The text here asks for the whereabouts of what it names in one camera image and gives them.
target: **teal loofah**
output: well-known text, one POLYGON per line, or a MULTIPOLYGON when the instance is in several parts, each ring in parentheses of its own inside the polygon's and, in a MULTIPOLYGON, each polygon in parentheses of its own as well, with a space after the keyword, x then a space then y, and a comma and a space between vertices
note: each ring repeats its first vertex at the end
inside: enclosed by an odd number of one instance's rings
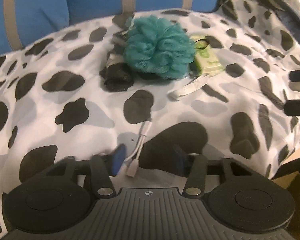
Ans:
POLYGON ((188 74, 194 54, 194 42, 179 23, 151 15, 134 20, 123 56, 139 72, 177 79, 188 74))

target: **black cylindrical object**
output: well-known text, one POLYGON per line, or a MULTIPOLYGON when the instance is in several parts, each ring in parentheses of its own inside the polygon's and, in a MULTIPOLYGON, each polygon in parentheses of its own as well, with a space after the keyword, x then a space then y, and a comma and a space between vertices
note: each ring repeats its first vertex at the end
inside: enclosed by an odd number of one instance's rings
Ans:
POLYGON ((287 116, 300 116, 300 99, 287 100, 284 104, 284 113, 287 116))
POLYGON ((299 82, 300 81, 300 70, 290 71, 289 79, 291 80, 291 82, 299 82))

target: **green package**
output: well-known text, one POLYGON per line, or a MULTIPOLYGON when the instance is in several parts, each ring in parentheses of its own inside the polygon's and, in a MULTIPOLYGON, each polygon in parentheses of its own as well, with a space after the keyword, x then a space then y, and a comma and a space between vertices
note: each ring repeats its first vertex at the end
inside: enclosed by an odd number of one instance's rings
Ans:
POLYGON ((215 76, 225 70, 204 35, 192 35, 190 38, 194 41, 196 51, 194 62, 198 76, 202 74, 215 76))

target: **cow print fabric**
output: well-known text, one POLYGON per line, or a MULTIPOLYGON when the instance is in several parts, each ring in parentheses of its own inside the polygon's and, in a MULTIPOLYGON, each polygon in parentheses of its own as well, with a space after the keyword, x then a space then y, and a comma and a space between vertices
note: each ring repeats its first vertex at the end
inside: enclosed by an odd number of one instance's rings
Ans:
POLYGON ((300 82, 287 76, 295 69, 300 46, 256 0, 228 0, 212 14, 167 9, 95 19, 1 56, 0 238, 7 232, 6 193, 69 155, 84 160, 119 143, 130 154, 149 118, 139 159, 144 169, 136 182, 112 178, 117 188, 177 187, 170 173, 180 175, 172 163, 180 151, 231 157, 273 177, 300 147, 300 116, 282 111, 287 99, 300 99, 300 82), (129 18, 151 14, 180 23, 189 35, 205 35, 225 71, 178 102, 168 94, 189 77, 135 73, 126 92, 105 91, 99 72, 110 51, 122 51, 112 35, 129 18))

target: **black round disc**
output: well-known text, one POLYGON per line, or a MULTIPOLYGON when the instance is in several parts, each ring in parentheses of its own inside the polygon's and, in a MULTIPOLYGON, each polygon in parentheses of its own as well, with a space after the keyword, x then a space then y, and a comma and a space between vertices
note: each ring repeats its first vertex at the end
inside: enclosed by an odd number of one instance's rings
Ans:
POLYGON ((264 233, 287 225, 294 212, 291 194, 258 176, 237 176, 211 191, 208 205, 224 225, 264 233))
POLYGON ((15 228, 32 233, 61 231, 81 221, 91 204, 89 193, 69 179, 48 176, 25 182, 4 200, 15 228))

